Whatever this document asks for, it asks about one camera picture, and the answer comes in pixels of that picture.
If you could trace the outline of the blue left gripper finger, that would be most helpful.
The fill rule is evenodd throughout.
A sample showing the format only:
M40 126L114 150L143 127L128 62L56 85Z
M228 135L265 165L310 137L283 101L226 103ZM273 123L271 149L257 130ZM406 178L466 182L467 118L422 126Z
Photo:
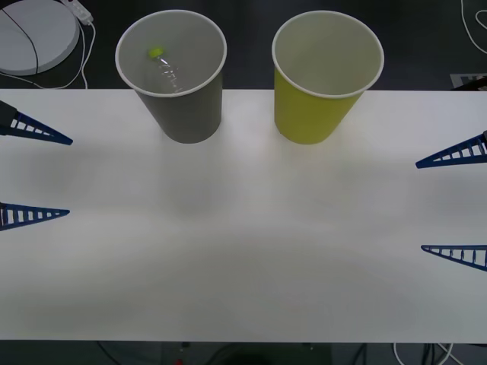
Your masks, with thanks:
M70 210L1 203L1 231L67 216Z
M1 135L65 145L73 143L68 136L19 112L15 107L3 101L1 102Z

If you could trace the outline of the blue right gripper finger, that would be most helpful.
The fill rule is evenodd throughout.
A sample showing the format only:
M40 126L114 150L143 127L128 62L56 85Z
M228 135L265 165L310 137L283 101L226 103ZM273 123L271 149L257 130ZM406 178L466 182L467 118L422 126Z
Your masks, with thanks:
M486 271L486 245L421 245L421 249L448 261Z
M486 131L415 163L418 169L486 163Z

